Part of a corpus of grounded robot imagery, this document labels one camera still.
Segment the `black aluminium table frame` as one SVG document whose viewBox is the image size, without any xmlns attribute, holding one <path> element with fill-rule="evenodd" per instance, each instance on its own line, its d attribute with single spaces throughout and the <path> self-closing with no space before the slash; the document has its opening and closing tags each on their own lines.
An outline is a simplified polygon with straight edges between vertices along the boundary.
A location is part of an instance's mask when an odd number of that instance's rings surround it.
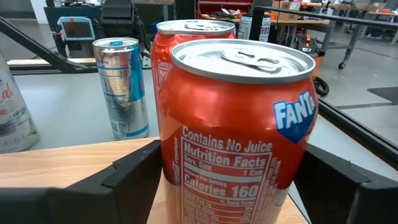
<svg viewBox="0 0 398 224">
<path fill-rule="evenodd" d="M 36 65 L 29 60 L 24 60 L 22 65 L 13 65 L 11 67 L 11 73 L 13 75 L 95 73 L 98 71 L 94 62 L 89 62 L 87 60 L 84 62 L 72 62 L 60 54 L 52 52 L 50 49 L 21 32 L 17 27 L 1 16 L 0 32 L 44 60 L 44 63 Z M 321 116 L 398 171 L 398 146 L 365 127 L 365 125 L 357 122 L 325 100 L 320 99 L 319 102 Z"/>
</svg>

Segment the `wooden workbench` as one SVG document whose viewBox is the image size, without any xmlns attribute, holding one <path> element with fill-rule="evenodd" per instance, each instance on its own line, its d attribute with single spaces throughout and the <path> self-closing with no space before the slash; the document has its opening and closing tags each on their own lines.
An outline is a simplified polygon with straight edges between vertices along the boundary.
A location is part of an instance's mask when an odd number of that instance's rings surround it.
<svg viewBox="0 0 398 224">
<path fill-rule="evenodd" d="M 287 26 L 292 26 L 293 27 L 293 33 L 292 36 L 295 36 L 297 34 L 297 29 L 298 28 L 304 28 L 306 30 L 314 30 L 318 32 L 325 33 L 325 37 L 323 38 L 321 43 L 321 50 L 326 52 L 327 50 L 338 50 L 338 49 L 344 49 L 345 50 L 345 57 L 343 61 L 338 65 L 338 68 L 340 70 L 344 69 L 345 66 L 347 65 L 349 58 L 351 57 L 351 54 L 353 53 L 354 47 L 359 39 L 359 36 L 361 34 L 361 31 L 363 29 L 363 25 L 357 25 L 354 24 L 354 29 L 353 33 L 351 36 L 351 40 L 348 44 L 339 44 L 335 42 L 333 45 L 332 42 L 330 41 L 331 33 L 333 31 L 334 25 L 332 24 L 332 21 L 329 20 L 290 20 L 290 21 L 283 21 L 283 20 L 271 20 L 272 25 L 278 24 L 281 27 L 287 27 Z"/>
</svg>

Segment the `silver blue Red Bull can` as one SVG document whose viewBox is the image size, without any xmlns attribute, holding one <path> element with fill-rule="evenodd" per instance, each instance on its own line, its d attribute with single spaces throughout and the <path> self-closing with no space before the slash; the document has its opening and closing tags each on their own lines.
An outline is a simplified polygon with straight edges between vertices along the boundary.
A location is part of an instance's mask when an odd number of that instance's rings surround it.
<svg viewBox="0 0 398 224">
<path fill-rule="evenodd" d="M 149 133 L 139 41 L 112 37 L 93 42 L 97 69 L 114 138 L 144 138 Z"/>
</svg>

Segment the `blue-framed screen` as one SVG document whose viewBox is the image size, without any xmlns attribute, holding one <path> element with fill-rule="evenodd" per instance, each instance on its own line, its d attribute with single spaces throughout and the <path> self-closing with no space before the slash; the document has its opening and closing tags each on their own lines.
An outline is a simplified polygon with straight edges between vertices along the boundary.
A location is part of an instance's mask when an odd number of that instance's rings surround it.
<svg viewBox="0 0 398 224">
<path fill-rule="evenodd" d="M 62 16 L 57 24 L 67 41 L 95 40 L 92 20 L 81 16 Z"/>
</svg>

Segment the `cardboard box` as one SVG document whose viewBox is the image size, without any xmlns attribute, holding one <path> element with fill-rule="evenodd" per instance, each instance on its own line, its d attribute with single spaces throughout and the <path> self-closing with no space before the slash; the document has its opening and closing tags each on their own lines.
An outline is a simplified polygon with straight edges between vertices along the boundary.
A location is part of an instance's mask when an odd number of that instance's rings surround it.
<svg viewBox="0 0 398 224">
<path fill-rule="evenodd" d="M 299 11 L 302 5 L 302 0 L 273 0 L 272 7 L 279 9 L 288 9 L 292 11 Z"/>
</svg>

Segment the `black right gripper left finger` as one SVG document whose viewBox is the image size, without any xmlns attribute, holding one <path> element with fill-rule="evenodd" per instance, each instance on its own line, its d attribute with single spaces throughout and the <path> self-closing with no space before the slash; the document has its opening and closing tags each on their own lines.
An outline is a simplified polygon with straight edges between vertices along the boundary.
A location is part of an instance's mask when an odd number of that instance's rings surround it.
<svg viewBox="0 0 398 224">
<path fill-rule="evenodd" d="M 0 224 L 146 224 L 160 182 L 155 140 L 67 188 L 0 188 Z"/>
</svg>

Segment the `red Fanta soda can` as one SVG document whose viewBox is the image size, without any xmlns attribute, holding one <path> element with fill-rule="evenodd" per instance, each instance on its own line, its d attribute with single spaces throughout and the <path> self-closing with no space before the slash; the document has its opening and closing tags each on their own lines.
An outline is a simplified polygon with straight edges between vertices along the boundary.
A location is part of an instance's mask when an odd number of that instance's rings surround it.
<svg viewBox="0 0 398 224">
<path fill-rule="evenodd" d="M 181 43 L 200 39 L 234 39 L 235 25 L 226 21 L 184 19 L 156 25 L 157 33 L 150 50 L 157 121 L 161 124 L 159 88 L 172 66 L 171 51 Z"/>
<path fill-rule="evenodd" d="M 171 57 L 159 91 L 168 224 L 275 224 L 318 114 L 314 59 L 242 39 Z"/>
</svg>

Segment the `white Celsius can blue print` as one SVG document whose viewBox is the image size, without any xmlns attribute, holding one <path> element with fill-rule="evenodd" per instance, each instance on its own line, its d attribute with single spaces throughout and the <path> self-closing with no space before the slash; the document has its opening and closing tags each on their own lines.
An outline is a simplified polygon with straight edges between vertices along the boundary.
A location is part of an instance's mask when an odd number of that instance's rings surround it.
<svg viewBox="0 0 398 224">
<path fill-rule="evenodd" d="M 238 38 L 249 39 L 252 25 L 252 14 L 243 14 L 238 27 Z M 271 28 L 271 17 L 270 15 L 264 14 L 262 18 L 262 25 L 259 34 L 259 41 L 268 42 L 269 32 Z"/>
</svg>

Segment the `orange shop vacuum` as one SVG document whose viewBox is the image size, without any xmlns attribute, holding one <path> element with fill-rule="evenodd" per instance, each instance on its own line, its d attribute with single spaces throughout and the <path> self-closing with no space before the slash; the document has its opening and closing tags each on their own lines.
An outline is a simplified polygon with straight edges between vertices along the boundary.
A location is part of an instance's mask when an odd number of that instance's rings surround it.
<svg viewBox="0 0 398 224">
<path fill-rule="evenodd" d="M 309 34 L 297 34 L 295 37 L 294 47 L 314 59 L 315 68 L 312 79 L 316 93 L 320 96 L 327 96 L 327 94 L 329 94 L 330 87 L 326 81 L 319 77 L 319 70 L 325 56 L 325 52 L 320 48 L 317 40 Z"/>
</svg>

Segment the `white Celsius can orange print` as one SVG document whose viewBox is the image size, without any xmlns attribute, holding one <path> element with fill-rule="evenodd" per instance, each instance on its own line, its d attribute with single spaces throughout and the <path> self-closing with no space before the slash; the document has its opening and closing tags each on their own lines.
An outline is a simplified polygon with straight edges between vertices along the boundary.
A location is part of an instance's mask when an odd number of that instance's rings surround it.
<svg viewBox="0 0 398 224">
<path fill-rule="evenodd" d="M 33 117 L 0 52 L 0 154 L 26 151 L 39 140 Z"/>
</svg>

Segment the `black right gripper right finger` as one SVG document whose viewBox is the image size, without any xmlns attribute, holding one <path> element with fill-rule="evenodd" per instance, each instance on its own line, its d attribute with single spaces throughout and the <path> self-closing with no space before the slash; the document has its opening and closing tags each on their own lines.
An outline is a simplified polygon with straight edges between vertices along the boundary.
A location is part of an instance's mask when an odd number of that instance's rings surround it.
<svg viewBox="0 0 398 224">
<path fill-rule="evenodd" d="M 312 224 L 398 224 L 398 182 L 311 144 L 294 179 Z"/>
</svg>

